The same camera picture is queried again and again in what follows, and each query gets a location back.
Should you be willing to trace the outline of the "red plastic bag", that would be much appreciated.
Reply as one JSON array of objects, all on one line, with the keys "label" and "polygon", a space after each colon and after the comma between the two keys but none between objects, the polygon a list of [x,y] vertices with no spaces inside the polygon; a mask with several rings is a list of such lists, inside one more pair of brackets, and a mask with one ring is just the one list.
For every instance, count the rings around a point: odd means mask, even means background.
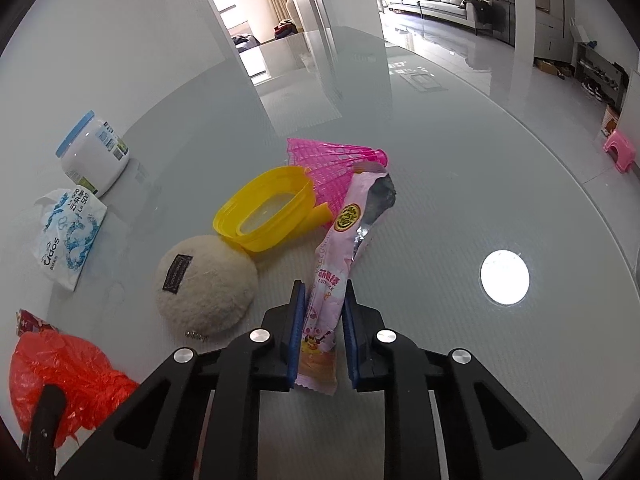
[{"label": "red plastic bag", "polygon": [[56,330],[24,333],[17,341],[9,369],[9,393],[18,426],[27,434],[43,388],[54,385],[65,396],[65,408],[54,445],[59,448],[79,429],[101,426],[138,388],[115,370],[107,356],[85,339]]}]

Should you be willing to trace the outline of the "beige fluffy round pouch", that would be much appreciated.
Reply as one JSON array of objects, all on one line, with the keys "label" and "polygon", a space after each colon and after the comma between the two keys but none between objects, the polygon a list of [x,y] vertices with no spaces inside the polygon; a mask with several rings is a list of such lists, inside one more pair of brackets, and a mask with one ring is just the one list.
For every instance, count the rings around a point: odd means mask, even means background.
[{"label": "beige fluffy round pouch", "polygon": [[203,341],[241,322],[257,289],[257,268],[240,246],[217,235],[199,235],[160,259],[154,300],[174,332]]}]

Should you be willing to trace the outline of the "pink snack wrapper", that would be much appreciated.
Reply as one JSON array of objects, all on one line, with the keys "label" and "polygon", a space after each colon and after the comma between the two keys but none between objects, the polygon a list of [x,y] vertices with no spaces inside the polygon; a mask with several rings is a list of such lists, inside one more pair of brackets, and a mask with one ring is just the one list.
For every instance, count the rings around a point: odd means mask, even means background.
[{"label": "pink snack wrapper", "polygon": [[296,385],[329,396],[335,393],[336,330],[349,274],[372,226],[395,200],[393,181],[383,165],[360,162],[355,166],[341,209],[316,249]]}]

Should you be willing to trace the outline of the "yellow plastic bowl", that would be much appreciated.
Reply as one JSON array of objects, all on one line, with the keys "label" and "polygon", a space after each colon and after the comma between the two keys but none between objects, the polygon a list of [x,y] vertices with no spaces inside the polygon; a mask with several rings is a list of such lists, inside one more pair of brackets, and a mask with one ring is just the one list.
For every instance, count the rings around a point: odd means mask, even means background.
[{"label": "yellow plastic bowl", "polygon": [[305,169],[282,166],[240,188],[215,214],[213,229],[248,252],[266,252],[332,219],[329,205],[317,203]]}]

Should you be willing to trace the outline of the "pink shuttlecock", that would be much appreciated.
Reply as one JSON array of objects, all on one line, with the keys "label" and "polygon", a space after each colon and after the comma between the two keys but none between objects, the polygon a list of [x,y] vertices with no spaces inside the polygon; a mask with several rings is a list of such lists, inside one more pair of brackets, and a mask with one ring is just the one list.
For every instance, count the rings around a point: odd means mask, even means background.
[{"label": "pink shuttlecock", "polygon": [[317,204],[327,203],[332,214],[340,210],[357,164],[377,162],[383,167],[388,165],[388,157],[383,150],[361,145],[288,138],[286,151],[288,164],[302,167],[311,178]]}]

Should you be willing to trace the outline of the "red soda can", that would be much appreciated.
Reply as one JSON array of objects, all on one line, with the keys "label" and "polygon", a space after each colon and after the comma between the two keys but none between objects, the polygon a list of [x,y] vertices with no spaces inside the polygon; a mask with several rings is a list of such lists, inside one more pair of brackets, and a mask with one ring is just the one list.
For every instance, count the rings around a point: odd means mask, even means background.
[{"label": "red soda can", "polygon": [[41,333],[45,330],[56,330],[56,327],[38,318],[27,310],[21,309],[16,314],[16,334],[21,337],[27,333]]}]

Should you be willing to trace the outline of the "white blue tissue pack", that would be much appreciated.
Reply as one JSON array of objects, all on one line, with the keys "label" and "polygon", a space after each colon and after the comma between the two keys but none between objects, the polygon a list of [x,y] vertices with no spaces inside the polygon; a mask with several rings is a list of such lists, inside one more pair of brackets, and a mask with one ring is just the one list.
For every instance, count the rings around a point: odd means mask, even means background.
[{"label": "white blue tissue pack", "polygon": [[73,292],[107,213],[88,188],[58,188],[35,201],[39,230],[32,253],[50,280]]}]

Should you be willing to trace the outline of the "white jar blue lid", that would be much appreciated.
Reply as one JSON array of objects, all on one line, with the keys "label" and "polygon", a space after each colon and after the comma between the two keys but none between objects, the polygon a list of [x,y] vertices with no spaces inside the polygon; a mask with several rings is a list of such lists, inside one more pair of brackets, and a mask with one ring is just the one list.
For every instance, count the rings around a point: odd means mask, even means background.
[{"label": "white jar blue lid", "polygon": [[89,110],[67,133],[55,156],[70,180],[101,197],[126,168],[130,149],[109,122]]}]

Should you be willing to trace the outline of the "pink plastic stool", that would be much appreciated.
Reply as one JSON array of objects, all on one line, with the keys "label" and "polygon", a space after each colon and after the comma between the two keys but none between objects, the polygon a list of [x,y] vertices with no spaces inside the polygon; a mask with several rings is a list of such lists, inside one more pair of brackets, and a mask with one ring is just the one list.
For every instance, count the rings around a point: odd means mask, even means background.
[{"label": "pink plastic stool", "polygon": [[623,133],[614,130],[603,144],[603,151],[615,158],[616,169],[623,174],[636,161],[637,150]]}]

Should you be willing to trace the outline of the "cardboard box on floor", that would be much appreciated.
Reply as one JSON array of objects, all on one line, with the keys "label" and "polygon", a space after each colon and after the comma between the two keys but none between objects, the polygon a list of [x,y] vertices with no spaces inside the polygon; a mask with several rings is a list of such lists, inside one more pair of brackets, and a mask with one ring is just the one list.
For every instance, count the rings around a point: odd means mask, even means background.
[{"label": "cardboard box on floor", "polygon": [[551,62],[536,58],[535,66],[538,68],[538,70],[541,70],[545,74],[559,76],[561,78],[564,77],[563,73]]}]

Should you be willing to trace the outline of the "open shoe rack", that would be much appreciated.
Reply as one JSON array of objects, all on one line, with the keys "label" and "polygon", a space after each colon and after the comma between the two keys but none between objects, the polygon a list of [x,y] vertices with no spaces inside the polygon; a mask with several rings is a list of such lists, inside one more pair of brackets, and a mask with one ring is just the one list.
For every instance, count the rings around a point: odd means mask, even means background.
[{"label": "open shoe rack", "polygon": [[576,44],[575,76],[580,81],[591,82],[609,107],[620,112],[629,84],[626,70],[618,63],[608,61],[583,42]]}]

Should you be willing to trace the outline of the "dark refrigerator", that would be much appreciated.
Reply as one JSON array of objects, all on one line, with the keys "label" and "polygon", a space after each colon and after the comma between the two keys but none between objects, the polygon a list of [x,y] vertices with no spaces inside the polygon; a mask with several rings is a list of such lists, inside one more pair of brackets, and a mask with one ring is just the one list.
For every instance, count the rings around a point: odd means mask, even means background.
[{"label": "dark refrigerator", "polygon": [[515,46],[515,0],[492,0],[492,34],[511,47]]}]

